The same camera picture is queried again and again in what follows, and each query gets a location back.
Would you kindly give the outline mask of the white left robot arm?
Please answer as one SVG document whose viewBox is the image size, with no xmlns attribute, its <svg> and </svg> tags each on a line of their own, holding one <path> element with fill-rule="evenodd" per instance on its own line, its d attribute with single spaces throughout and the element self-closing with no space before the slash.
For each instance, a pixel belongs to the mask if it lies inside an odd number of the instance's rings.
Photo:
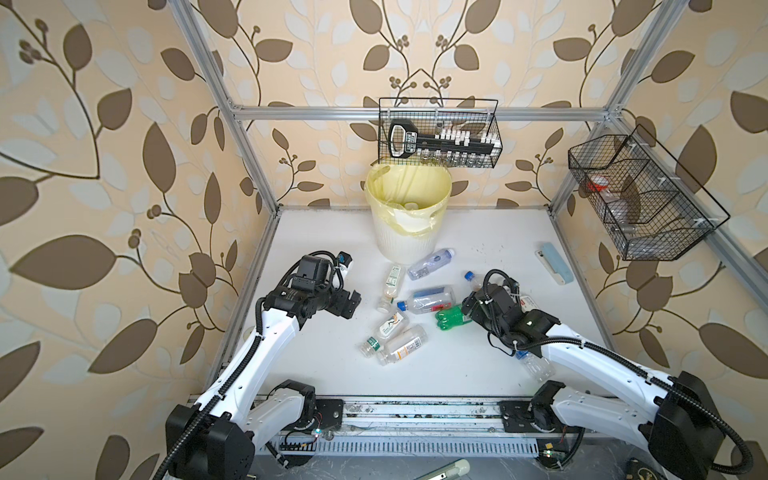
<svg viewBox="0 0 768 480">
<path fill-rule="evenodd" d="M 255 329 L 217 380 L 190 406 L 176 406 L 165 423 L 167 454 L 157 479 L 244 479 L 256 451 L 284 427 L 312 419 L 310 387 L 283 386 L 254 401 L 272 365 L 319 311 L 349 318 L 360 303 L 344 288 L 347 268 L 327 279 L 292 274 L 254 301 Z"/>
</svg>

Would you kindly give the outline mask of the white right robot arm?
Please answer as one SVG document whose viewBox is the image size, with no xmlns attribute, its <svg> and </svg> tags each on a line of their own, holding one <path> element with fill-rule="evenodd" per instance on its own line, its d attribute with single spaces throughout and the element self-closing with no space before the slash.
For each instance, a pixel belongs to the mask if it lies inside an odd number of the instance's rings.
<svg viewBox="0 0 768 480">
<path fill-rule="evenodd" d="M 518 285 L 510 279 L 485 283 L 463 300 L 461 311 L 510 354 L 546 359 L 608 391 L 601 397 L 546 381 L 530 400 L 538 428 L 560 423 L 609 435 L 647 451 L 678 479 L 752 471 L 748 443 L 720 416 L 699 377 L 645 367 L 589 341 L 549 313 L 523 310 Z"/>
</svg>

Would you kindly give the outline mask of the green sprite bottle yellow cap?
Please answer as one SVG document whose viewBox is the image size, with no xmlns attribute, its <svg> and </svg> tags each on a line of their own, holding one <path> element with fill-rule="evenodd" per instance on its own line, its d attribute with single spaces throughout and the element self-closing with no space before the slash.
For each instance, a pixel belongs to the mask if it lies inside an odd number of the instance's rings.
<svg viewBox="0 0 768 480">
<path fill-rule="evenodd" d="M 462 312 L 459 305 L 437 311 L 435 318 L 436 325 L 441 331 L 448 331 L 472 322 L 472 319 Z"/>
</svg>

